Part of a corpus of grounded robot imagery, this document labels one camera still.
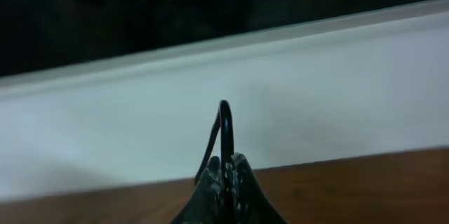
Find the curved hook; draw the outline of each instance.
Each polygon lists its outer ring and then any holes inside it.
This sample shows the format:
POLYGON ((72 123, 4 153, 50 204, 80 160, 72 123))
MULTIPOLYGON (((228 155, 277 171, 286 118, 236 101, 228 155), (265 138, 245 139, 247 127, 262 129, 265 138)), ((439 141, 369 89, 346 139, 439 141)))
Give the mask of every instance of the curved hook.
POLYGON ((210 155, 212 154, 213 146, 217 138, 218 130, 221 127, 221 167, 223 178, 226 171, 226 163, 232 160, 234 154, 234 130, 232 128, 232 115, 229 103, 226 100, 220 101, 220 107, 218 109, 217 116, 210 132, 208 146, 204 153, 203 161, 199 167, 198 172, 195 175, 195 185, 198 183, 199 178, 203 174, 205 167, 208 164, 210 155))

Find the white wall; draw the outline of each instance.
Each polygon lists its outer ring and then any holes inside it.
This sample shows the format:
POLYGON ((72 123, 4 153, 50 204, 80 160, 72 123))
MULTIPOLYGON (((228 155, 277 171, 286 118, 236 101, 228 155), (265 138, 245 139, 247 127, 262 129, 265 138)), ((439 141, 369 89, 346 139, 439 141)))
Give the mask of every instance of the white wall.
POLYGON ((193 176, 221 99, 255 169, 449 143, 449 12, 289 28, 299 38, 4 79, 0 199, 193 176))

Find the wooden floor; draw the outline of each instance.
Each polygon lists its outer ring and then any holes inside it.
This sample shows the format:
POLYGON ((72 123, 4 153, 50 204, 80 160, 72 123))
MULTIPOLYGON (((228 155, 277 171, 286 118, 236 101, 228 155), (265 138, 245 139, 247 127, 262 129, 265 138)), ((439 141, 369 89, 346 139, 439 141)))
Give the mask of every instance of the wooden floor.
MULTIPOLYGON (((256 174, 290 223, 449 223, 449 149, 256 174)), ((0 223, 169 223, 192 190, 192 180, 180 180, 2 204, 0 223)))

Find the dark background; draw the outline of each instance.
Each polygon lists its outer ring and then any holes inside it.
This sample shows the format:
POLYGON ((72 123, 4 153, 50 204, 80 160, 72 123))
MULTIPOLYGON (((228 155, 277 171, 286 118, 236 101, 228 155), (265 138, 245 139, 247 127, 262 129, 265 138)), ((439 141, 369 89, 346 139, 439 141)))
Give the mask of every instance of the dark background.
POLYGON ((0 0, 0 77, 423 0, 0 0))

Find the wooden surface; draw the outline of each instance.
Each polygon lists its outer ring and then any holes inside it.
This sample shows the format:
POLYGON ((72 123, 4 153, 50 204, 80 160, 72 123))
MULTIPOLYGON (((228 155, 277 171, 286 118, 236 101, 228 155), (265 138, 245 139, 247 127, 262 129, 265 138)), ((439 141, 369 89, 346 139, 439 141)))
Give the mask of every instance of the wooden surface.
MULTIPOLYGON (((449 149, 256 174, 290 223, 449 223, 449 149)), ((192 190, 180 180, 1 204, 0 223, 169 223, 192 190)))

